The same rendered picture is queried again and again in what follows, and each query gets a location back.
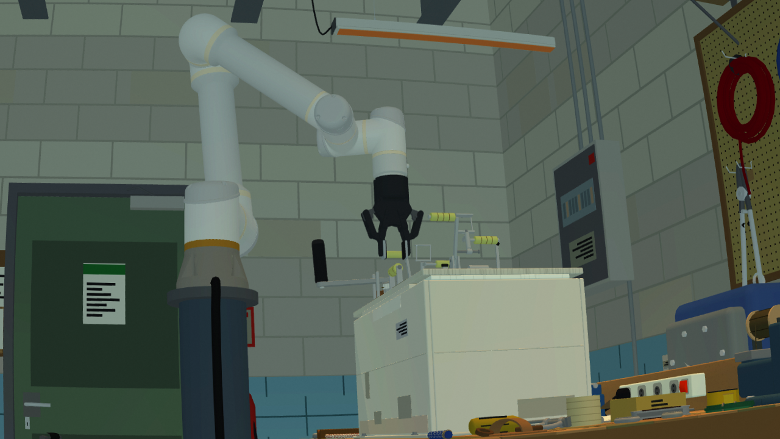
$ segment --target coiled red hose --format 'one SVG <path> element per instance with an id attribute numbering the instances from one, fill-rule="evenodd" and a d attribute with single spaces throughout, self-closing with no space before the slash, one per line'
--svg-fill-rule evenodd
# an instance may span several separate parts
<path id="1" fill-rule="evenodd" d="M 756 111 L 747 123 L 741 123 L 737 119 L 734 108 L 736 85 L 744 74 L 749 74 L 753 78 L 757 93 Z M 718 84 L 718 114 L 726 133 L 739 141 L 739 164 L 742 166 L 747 193 L 751 195 L 750 184 L 745 173 L 742 143 L 755 143 L 761 139 L 769 130 L 775 115 L 775 82 L 769 69 L 760 59 L 753 56 L 732 59 L 723 70 Z"/>

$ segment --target pegboard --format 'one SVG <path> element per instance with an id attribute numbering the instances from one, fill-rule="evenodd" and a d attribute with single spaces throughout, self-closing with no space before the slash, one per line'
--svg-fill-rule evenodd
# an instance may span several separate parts
<path id="1" fill-rule="evenodd" d="M 776 0 L 742 0 L 718 19 L 739 41 L 737 45 L 712 23 L 695 38 L 699 70 L 704 85 L 707 117 L 718 175 L 721 210 L 729 260 L 731 287 L 742 286 L 742 255 L 739 237 L 739 200 L 736 197 L 735 171 L 739 161 L 739 142 L 726 133 L 718 115 L 718 84 L 729 65 L 728 56 L 735 54 L 760 59 L 775 83 L 775 116 L 767 133 L 757 142 L 743 144 L 746 167 L 753 161 L 753 178 L 748 176 L 753 194 L 758 247 L 764 278 L 767 282 L 780 279 L 780 77 L 778 77 L 778 40 L 780 40 L 780 8 Z M 756 85 L 750 75 L 739 79 L 734 97 L 737 117 L 746 123 L 756 108 Z M 748 282 L 756 273 L 750 229 L 745 229 Z"/>

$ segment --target power strip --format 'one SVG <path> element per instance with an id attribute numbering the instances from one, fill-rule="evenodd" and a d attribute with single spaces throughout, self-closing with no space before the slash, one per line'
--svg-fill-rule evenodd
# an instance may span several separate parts
<path id="1" fill-rule="evenodd" d="M 684 392 L 686 398 L 707 396 L 707 384 L 706 381 L 704 381 L 703 373 L 681 375 L 679 377 L 665 378 L 663 380 L 645 381 L 644 383 L 627 384 L 625 386 L 620 386 L 620 388 L 631 390 L 631 398 L 678 392 Z"/>

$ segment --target pegboard frame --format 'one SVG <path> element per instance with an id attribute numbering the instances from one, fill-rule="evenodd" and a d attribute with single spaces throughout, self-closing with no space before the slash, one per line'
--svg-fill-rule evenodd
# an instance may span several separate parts
<path id="1" fill-rule="evenodd" d="M 728 29 L 729 27 L 726 26 L 726 24 L 728 23 L 728 21 L 731 18 L 733 18 L 735 16 L 737 16 L 737 18 L 739 18 L 738 14 L 740 12 L 742 12 L 744 9 L 752 6 L 754 3 L 762 3 L 764 1 L 767 1 L 768 3 L 771 4 L 774 0 L 742 0 L 736 6 L 732 7 L 729 11 L 727 11 L 725 14 L 723 14 L 723 16 L 721 16 L 718 19 L 718 22 L 721 25 L 724 25 L 724 27 L 726 27 Z M 707 78 L 706 64 L 705 64 L 705 60 L 704 60 L 704 50 L 703 50 L 703 47 L 702 47 L 702 40 L 704 40 L 705 38 L 711 36 L 714 32 L 715 33 L 717 33 L 717 32 L 723 33 L 723 31 L 715 23 L 711 23 L 709 26 L 704 28 L 704 30 L 702 30 L 698 35 L 696 35 L 696 37 L 694 37 L 693 41 L 694 41 L 695 46 L 696 46 L 697 59 L 698 59 L 698 62 L 699 62 L 699 73 L 700 73 L 700 76 L 701 76 L 701 82 L 702 82 L 702 86 L 703 86 L 703 89 L 704 89 L 704 101 L 705 101 L 706 107 L 707 107 L 707 119 L 709 121 L 709 129 L 710 129 L 710 133 L 709 134 L 710 134 L 710 137 L 711 137 L 711 140 L 712 140 L 712 151 L 713 151 L 713 155 L 714 155 L 715 170 L 716 170 L 716 174 L 717 174 L 717 177 L 718 177 L 718 192 L 720 194 L 720 199 L 721 199 L 721 220 L 723 221 L 723 230 L 724 230 L 725 244 L 726 244 L 726 255 L 727 255 L 727 260 L 729 261 L 729 280 L 730 280 L 730 284 L 731 284 L 731 289 L 734 289 L 734 288 L 742 287 L 742 279 L 741 279 L 741 269 L 742 269 L 741 264 L 742 264 L 742 262 L 741 262 L 741 255 L 740 255 L 740 258 L 738 260 L 737 259 L 737 254 L 735 253 L 735 250 L 739 249 L 739 245 L 740 245 L 739 237 L 737 237 L 736 245 L 734 245 L 734 243 L 732 242 L 732 234 L 731 234 L 732 224 L 729 221 L 729 206 L 730 205 L 736 205 L 737 200 L 736 200 L 736 195 L 734 194 L 733 191 L 730 191 L 729 193 L 726 192 L 726 182 L 724 180 L 724 169 L 721 166 L 721 164 L 722 164 L 721 148 L 736 149 L 737 148 L 736 147 L 737 146 L 737 140 L 736 139 L 733 140 L 733 145 L 729 144 L 729 145 L 723 145 L 723 146 L 721 146 L 721 143 L 718 140 L 718 126 L 719 126 L 719 122 L 716 122 L 716 119 L 715 119 L 714 105 L 716 105 L 716 103 L 713 102 L 713 100 L 717 96 L 717 88 L 715 88 L 714 90 L 711 90 L 710 87 L 709 87 L 709 81 L 708 81 L 708 78 Z M 728 39 L 728 36 L 726 36 L 725 33 L 723 33 L 723 37 Z M 744 41 L 743 39 L 740 39 L 739 36 L 736 36 L 736 37 L 737 37 L 737 39 L 739 40 L 740 43 L 746 42 L 746 40 Z M 780 32 L 778 32 L 777 37 L 778 38 L 776 38 L 776 39 L 780 39 Z M 730 49 L 731 52 L 744 52 L 744 49 L 743 49 L 745 47 L 744 44 L 740 44 L 738 46 L 738 45 L 735 45 L 733 43 L 733 41 L 731 41 L 730 39 L 729 39 L 729 41 L 732 43 L 731 46 L 724 46 L 724 49 Z M 770 42 L 768 44 L 772 48 L 777 48 L 777 41 L 775 41 L 775 40 L 773 40 L 772 42 Z M 772 73 L 772 79 L 775 82 L 775 95 L 776 95 L 776 99 L 777 99 L 777 102 L 775 103 L 775 108 L 777 108 L 777 106 L 780 105 L 780 92 L 778 92 L 778 81 L 780 80 L 780 77 L 778 77 L 777 69 L 780 68 L 780 67 L 778 67 L 776 65 L 774 58 L 772 59 L 772 61 L 773 62 L 770 63 L 770 64 L 767 64 L 766 62 L 764 64 L 767 66 L 767 68 Z M 773 127 L 778 126 L 779 123 L 780 123 L 780 112 L 775 110 L 775 117 L 772 120 L 772 126 Z M 751 144 L 743 145 L 743 149 L 750 148 L 750 145 Z M 746 158 L 745 159 L 746 165 L 747 165 L 748 162 L 749 162 L 749 159 Z M 737 226 L 739 226 L 739 217 L 737 217 Z M 748 270 L 750 270 L 750 267 L 753 267 L 753 269 L 755 269 L 755 263 L 754 263 L 754 259 L 753 259 L 753 249 L 752 249 L 752 244 L 751 244 L 750 229 L 745 229 L 745 234 L 746 234 L 747 267 L 748 267 Z M 772 272 L 767 272 L 766 271 L 766 265 L 764 264 L 764 259 L 763 259 L 764 255 L 766 254 L 765 253 L 766 248 L 761 246 L 761 238 L 760 237 L 758 238 L 758 241 L 759 241 L 759 247 L 760 247 L 759 251 L 760 251 L 760 253 L 762 255 L 761 265 L 762 265 L 762 269 L 763 269 L 762 271 L 764 271 L 764 279 L 767 282 L 771 282 L 773 280 L 780 279 L 780 268 L 777 268 L 777 269 L 775 269 L 775 271 L 772 271 Z M 740 275 L 739 279 L 737 278 L 737 268 L 736 268 L 736 264 L 737 263 L 740 265 L 740 267 L 739 267 L 739 270 L 740 270 L 740 272 L 739 272 L 739 275 Z M 750 278 L 751 278 L 751 275 L 749 273 L 749 275 L 748 275 L 748 283 L 752 282 L 752 280 Z"/>

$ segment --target green door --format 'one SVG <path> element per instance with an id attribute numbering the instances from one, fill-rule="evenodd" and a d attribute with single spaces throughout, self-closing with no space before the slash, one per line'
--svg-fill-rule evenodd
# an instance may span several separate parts
<path id="1" fill-rule="evenodd" d="M 179 314 L 166 293 L 184 212 L 130 210 L 129 197 L 19 196 L 17 206 L 15 436 L 181 438 Z"/>

